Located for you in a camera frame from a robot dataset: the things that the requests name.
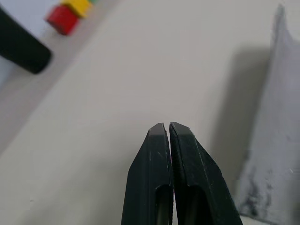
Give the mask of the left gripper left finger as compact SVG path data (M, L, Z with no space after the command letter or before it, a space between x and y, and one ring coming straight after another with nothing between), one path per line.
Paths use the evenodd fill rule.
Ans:
M163 123L151 127L127 175L121 225L172 225L173 169Z

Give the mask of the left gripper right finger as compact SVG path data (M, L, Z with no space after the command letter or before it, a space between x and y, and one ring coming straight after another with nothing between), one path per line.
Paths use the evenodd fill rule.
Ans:
M169 126L178 225L243 225L218 165L189 127Z

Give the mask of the open grey glasses case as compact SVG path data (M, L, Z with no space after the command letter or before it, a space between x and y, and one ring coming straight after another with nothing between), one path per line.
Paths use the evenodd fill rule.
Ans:
M282 5L234 201L243 216L300 225L300 41L291 36Z

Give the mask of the red wooden block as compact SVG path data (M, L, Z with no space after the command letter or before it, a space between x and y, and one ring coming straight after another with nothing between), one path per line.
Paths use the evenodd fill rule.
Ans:
M46 17L59 34L70 35L79 22L79 17L66 5L56 5Z

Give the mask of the black pen holder cup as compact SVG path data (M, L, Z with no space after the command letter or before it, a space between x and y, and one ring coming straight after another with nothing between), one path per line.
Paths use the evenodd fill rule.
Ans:
M49 64L52 52L0 7L0 56L38 74Z

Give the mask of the yellow wooden block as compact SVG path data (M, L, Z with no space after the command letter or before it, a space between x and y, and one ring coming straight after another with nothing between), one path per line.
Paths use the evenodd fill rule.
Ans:
M80 18L85 18L93 7L89 0L60 0L60 3L69 7Z

